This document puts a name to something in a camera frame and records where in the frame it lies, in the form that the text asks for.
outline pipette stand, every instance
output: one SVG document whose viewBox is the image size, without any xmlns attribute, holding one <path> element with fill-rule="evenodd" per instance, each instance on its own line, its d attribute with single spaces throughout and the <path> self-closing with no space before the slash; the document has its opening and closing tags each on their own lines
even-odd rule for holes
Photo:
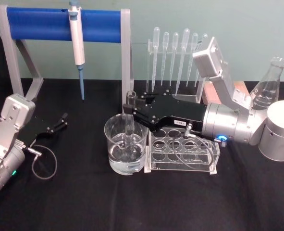
<svg viewBox="0 0 284 231">
<path fill-rule="evenodd" d="M 195 51 L 198 51 L 201 41 L 198 42 Z M 171 56 L 173 53 L 172 43 L 170 43 L 166 52 L 165 71 L 163 77 L 163 85 L 161 86 L 161 60 L 163 54 L 162 41 L 160 40 L 157 57 L 157 68 L 156 68 L 156 82 L 154 93 L 161 93 L 165 90 L 171 90 L 175 98 L 179 100 L 185 100 L 195 103 L 200 103 L 201 96 L 204 88 L 205 78 L 198 77 L 198 82 L 195 86 L 194 80 L 196 79 L 197 68 L 195 64 L 192 64 L 191 74 L 188 86 L 187 81 L 187 70 L 189 58 L 192 55 L 190 49 L 191 43 L 188 43 L 185 61 L 182 70 L 181 84 L 177 96 L 175 96 L 176 79 L 179 70 L 179 60 L 181 56 L 181 43 L 178 43 L 176 50 L 176 57 L 173 68 L 172 85 L 170 86 L 170 64 Z M 152 76 L 152 65 L 153 65 L 153 45 L 152 41 L 148 40 L 147 50 L 147 72 L 146 72 L 146 92 L 151 92 L 151 76 Z M 144 166 L 144 172 L 151 172 L 152 170 L 185 170 L 185 171 L 204 171 L 209 172 L 211 175 L 216 174 L 216 165 L 220 156 L 219 145 L 215 142 L 202 139 L 208 147 L 213 151 L 213 163 L 211 162 L 211 155 L 208 149 L 198 139 L 184 139 L 183 133 L 184 128 L 162 128 L 159 132 L 151 133 L 148 135 L 148 145 L 146 148 L 146 160 Z M 174 142 L 174 149 L 176 154 L 184 161 L 183 164 L 175 155 L 172 147 Z"/>
<path fill-rule="evenodd" d="M 122 52 L 122 103 L 126 93 L 133 90 L 131 58 L 130 10 L 82 10 L 84 42 L 112 42 L 121 44 Z M 19 72 L 16 46 L 18 47 L 33 82 L 26 94 L 37 97 L 43 77 L 27 48 L 26 39 L 71 41 L 67 9 L 18 8 L 0 5 L 0 35 L 2 38 L 12 90 L 24 96 Z"/>
</svg>

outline plastic dropper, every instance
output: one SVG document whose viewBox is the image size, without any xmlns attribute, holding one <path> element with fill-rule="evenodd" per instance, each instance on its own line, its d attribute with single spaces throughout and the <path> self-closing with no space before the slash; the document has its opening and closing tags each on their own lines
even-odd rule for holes
<svg viewBox="0 0 284 231">
<path fill-rule="evenodd" d="M 162 67 L 161 67 L 161 86 L 162 86 L 162 83 L 163 83 L 166 52 L 167 52 L 167 47 L 169 46 L 169 38 L 170 38 L 169 32 L 165 32 L 164 35 L 163 35 L 163 43 L 162 43 L 163 55 L 162 55 Z"/>
<path fill-rule="evenodd" d="M 175 32 L 173 34 L 173 41 L 172 41 L 172 60 L 171 60 L 171 67 L 170 67 L 170 85 L 172 83 L 172 76 L 173 76 L 173 70 L 174 70 L 174 63 L 175 63 L 175 55 L 178 47 L 178 33 Z"/>
<path fill-rule="evenodd" d="M 190 30 L 188 28 L 184 29 L 184 33 L 182 35 L 182 42 L 181 42 L 181 58 L 180 58 L 180 64 L 179 64 L 175 95 L 177 95 L 179 85 L 180 85 L 182 69 L 184 66 L 185 50 L 186 50 L 186 47 L 188 46 L 189 36 L 190 36 Z"/>
<path fill-rule="evenodd" d="M 198 42 L 199 46 L 196 47 L 196 51 L 199 50 L 200 48 L 200 45 L 203 43 L 203 41 L 208 38 L 208 35 L 207 34 L 203 34 L 203 36 L 201 37 L 201 41 Z M 196 87 L 196 84 L 198 82 L 198 76 L 199 76 L 199 71 L 198 69 L 196 70 L 196 74 L 195 74 L 195 84 L 194 84 L 194 87 Z"/>
<path fill-rule="evenodd" d="M 193 64 L 193 52 L 195 51 L 197 45 L 198 45 L 198 34 L 193 33 L 192 40 L 191 40 L 191 52 L 192 52 L 192 54 L 190 55 L 190 59 L 189 59 L 188 73 L 187 73 L 187 78 L 186 78 L 186 86 L 188 86 L 188 83 L 189 83 L 192 64 Z"/>
<path fill-rule="evenodd" d="M 155 27 L 153 29 L 153 41 L 152 41 L 152 46 L 153 46 L 153 66 L 152 66 L 152 79 L 151 79 L 151 91 L 152 92 L 155 89 L 159 37 L 160 37 L 160 29 L 159 27 Z"/>
</svg>

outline blue led light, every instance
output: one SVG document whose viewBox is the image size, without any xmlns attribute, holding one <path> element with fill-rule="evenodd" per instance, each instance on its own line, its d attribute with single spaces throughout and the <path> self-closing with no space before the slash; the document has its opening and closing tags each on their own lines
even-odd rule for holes
<svg viewBox="0 0 284 231">
<path fill-rule="evenodd" d="M 221 140 L 221 141 L 227 141 L 227 137 L 226 136 L 218 136 L 218 139 Z"/>
</svg>

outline white label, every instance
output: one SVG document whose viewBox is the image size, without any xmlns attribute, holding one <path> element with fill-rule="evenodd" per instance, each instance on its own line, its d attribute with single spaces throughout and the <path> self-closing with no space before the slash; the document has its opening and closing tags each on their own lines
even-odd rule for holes
<svg viewBox="0 0 284 231">
<path fill-rule="evenodd" d="M 174 124 L 186 127 L 186 122 L 184 121 L 174 120 Z"/>
</svg>

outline cable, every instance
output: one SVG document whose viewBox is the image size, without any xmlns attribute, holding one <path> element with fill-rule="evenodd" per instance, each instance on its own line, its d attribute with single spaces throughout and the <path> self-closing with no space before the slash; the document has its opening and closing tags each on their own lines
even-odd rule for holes
<svg viewBox="0 0 284 231">
<path fill-rule="evenodd" d="M 213 151 L 210 149 L 210 147 L 208 147 L 208 145 L 207 145 L 200 137 L 196 136 L 195 138 L 197 138 L 197 139 L 208 149 L 208 151 L 210 152 L 211 161 L 210 161 L 210 163 L 208 164 L 208 167 L 210 167 L 210 166 L 213 164 L 213 159 L 214 159 Z M 178 158 L 178 160 L 179 160 L 180 162 L 182 162 L 182 163 L 183 163 L 185 166 L 187 166 L 188 168 L 193 169 L 193 170 L 198 170 L 198 169 L 196 169 L 196 168 L 194 168 L 194 167 L 188 165 L 186 162 L 184 162 L 184 161 L 177 155 L 177 153 L 176 153 L 176 151 L 175 151 L 175 147 L 174 147 L 174 142 L 175 142 L 175 140 L 176 140 L 176 138 L 173 139 L 172 148 L 173 148 L 173 152 L 174 152 L 175 156 Z"/>
<path fill-rule="evenodd" d="M 37 178 L 39 178 L 39 179 L 41 179 L 41 180 L 49 180 L 49 179 L 51 179 L 52 177 L 54 177 L 54 175 L 55 175 L 55 173 L 56 173 L 56 170 L 57 170 L 57 159 L 56 159 L 56 156 L 55 156 L 54 152 L 53 152 L 50 148 L 47 148 L 46 146 L 39 145 L 39 144 L 35 144 L 35 145 L 33 145 L 33 147 L 41 147 L 41 148 L 47 149 L 48 151 L 51 152 L 52 156 L 54 157 L 54 160 L 55 160 L 55 169 L 54 169 L 54 172 L 52 173 L 52 175 L 49 176 L 49 177 L 40 177 L 40 176 L 37 175 L 37 173 L 34 171 L 34 164 L 35 164 L 35 162 L 37 161 L 37 156 L 34 158 L 33 163 L 32 163 L 32 172 L 33 172 L 33 174 L 34 174 Z"/>
</svg>

